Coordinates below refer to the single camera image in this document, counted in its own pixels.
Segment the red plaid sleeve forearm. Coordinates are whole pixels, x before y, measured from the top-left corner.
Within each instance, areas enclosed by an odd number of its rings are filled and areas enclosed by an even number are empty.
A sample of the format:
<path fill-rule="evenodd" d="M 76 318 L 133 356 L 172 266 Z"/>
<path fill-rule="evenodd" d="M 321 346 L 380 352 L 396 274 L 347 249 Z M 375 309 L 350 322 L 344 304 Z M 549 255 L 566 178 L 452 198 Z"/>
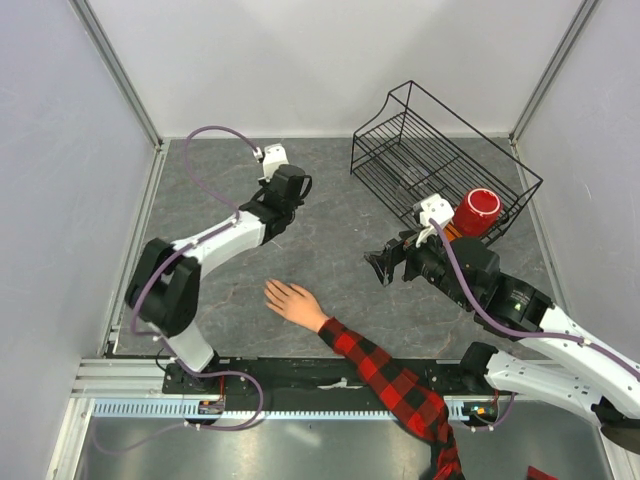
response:
<path fill-rule="evenodd" d="M 318 335 L 351 362 L 360 379 L 410 433 L 430 446 L 430 479 L 464 477 L 449 409 L 439 394 L 380 346 L 335 318 L 327 320 Z"/>

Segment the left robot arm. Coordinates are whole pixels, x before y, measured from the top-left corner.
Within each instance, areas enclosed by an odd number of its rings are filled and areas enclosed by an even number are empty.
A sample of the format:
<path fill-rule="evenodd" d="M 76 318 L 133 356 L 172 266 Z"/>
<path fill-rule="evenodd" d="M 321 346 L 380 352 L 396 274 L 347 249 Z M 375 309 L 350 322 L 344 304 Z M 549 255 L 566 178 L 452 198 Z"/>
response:
<path fill-rule="evenodd" d="M 219 382 L 217 354 L 195 322 L 200 283 L 227 261 L 282 234 L 312 188 L 312 177 L 283 164 L 227 220 L 189 238 L 149 241 L 125 294 L 132 319 L 140 319 L 183 364 L 185 382 L 208 393 Z"/>

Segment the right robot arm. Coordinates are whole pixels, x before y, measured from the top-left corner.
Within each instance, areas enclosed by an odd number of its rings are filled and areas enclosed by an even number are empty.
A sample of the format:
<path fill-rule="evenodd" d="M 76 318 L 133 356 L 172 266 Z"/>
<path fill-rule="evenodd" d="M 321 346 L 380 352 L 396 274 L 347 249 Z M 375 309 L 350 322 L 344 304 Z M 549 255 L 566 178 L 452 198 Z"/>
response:
<path fill-rule="evenodd" d="M 477 238 L 434 235 L 418 243 L 405 231 L 367 252 L 380 283 L 397 266 L 404 281 L 423 278 L 473 313 L 484 330 L 520 343 L 561 365 L 535 366 L 490 345 L 474 343 L 458 368 L 467 392 L 487 387 L 523 394 L 565 409 L 599 428 L 617 446 L 639 451 L 639 365 L 582 328 L 549 296 L 500 269 L 500 257 Z"/>

